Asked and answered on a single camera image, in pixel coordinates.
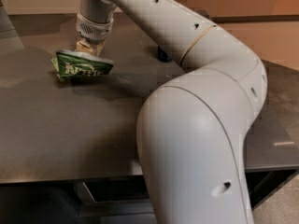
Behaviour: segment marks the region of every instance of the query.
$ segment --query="robotic arm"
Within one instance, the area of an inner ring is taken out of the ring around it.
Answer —
[[[155,91],[138,118],[138,153],[158,222],[252,224],[243,143],[265,100],[263,63],[173,0],[82,0],[78,32],[103,42],[114,4],[192,69]]]

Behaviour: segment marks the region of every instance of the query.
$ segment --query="green and white wrapper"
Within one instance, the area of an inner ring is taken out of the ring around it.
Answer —
[[[57,57],[51,59],[57,71],[57,77],[65,82],[71,77],[98,77],[107,75],[113,67],[113,61],[92,56],[85,52],[57,50]]]

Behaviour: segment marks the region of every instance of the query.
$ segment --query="gray tabletop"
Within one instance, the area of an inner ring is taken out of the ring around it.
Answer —
[[[120,13],[101,55],[114,60],[111,74],[60,83],[50,59],[57,49],[75,48],[75,16],[11,20],[16,31],[7,23],[9,29],[0,32],[0,183],[141,175],[135,147],[140,107],[152,91],[183,71],[175,63],[157,61],[157,46]],[[292,141],[285,132],[281,137]],[[285,159],[256,156],[257,144],[262,142],[255,138],[248,143],[248,169],[285,164]],[[296,151],[287,166],[299,166]]]

